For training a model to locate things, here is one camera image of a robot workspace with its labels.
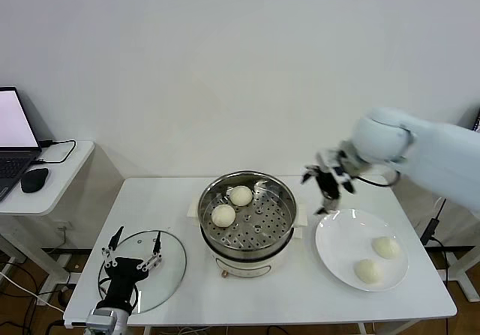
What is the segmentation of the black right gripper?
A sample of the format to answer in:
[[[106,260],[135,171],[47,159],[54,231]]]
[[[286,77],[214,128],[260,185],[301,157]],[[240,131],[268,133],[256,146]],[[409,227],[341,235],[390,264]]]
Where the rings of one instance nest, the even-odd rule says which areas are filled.
[[[356,192],[353,179],[357,175],[357,153],[352,146],[325,148],[316,154],[316,161],[318,166],[305,167],[301,182],[317,178],[322,204],[315,214],[328,214],[338,209],[341,189],[351,194]]]

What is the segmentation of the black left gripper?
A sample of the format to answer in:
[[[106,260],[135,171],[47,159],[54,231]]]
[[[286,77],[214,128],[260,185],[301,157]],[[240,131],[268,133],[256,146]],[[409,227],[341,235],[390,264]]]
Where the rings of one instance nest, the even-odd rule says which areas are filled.
[[[156,268],[162,261],[161,231],[157,232],[152,254],[147,259],[115,258],[115,250],[119,245],[123,229],[124,226],[121,226],[110,238],[107,246],[101,250],[106,278],[100,280],[100,284],[108,283],[108,289],[105,297],[100,301],[100,308],[133,311],[139,299],[137,283],[145,280],[149,271]]]

